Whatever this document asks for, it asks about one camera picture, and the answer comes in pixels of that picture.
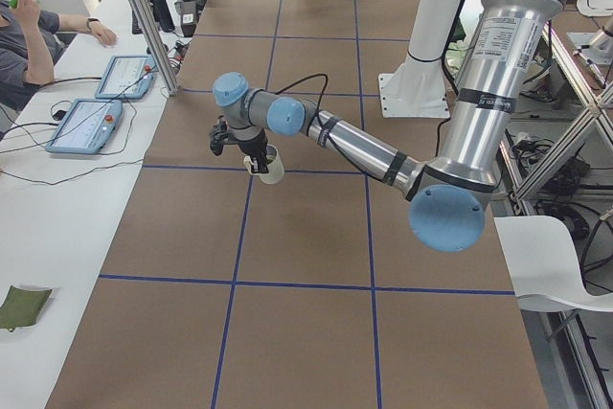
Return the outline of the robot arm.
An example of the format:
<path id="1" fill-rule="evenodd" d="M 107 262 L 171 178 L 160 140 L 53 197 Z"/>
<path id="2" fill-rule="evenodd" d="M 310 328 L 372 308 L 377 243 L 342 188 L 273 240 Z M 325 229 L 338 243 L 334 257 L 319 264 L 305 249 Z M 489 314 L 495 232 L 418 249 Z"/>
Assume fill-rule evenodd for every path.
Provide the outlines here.
<path id="1" fill-rule="evenodd" d="M 514 112 L 541 33 L 566 0 L 482 0 L 483 16 L 448 120 L 447 137 L 431 160 L 417 161 L 323 110 L 316 102 L 249 85 L 231 72 L 213 85 L 220 116 L 210 149 L 236 145 L 252 174 L 271 171 L 267 136 L 303 134 L 338 152 L 372 179 L 401 191 L 409 224 L 425 245 L 441 252 L 472 246 L 483 234 L 496 188 L 498 146 Z"/>

